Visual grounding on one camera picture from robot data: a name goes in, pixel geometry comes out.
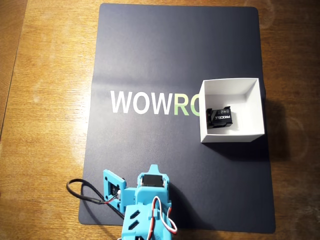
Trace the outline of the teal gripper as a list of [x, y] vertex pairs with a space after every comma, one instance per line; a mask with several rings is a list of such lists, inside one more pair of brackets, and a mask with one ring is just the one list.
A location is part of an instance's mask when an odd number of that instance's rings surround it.
[[157, 164], [151, 164], [148, 172], [141, 173], [137, 178], [136, 187], [127, 187], [124, 179], [123, 206], [148, 205], [154, 197], [159, 197], [164, 204], [171, 204], [169, 197], [170, 179], [167, 174], [160, 173]]

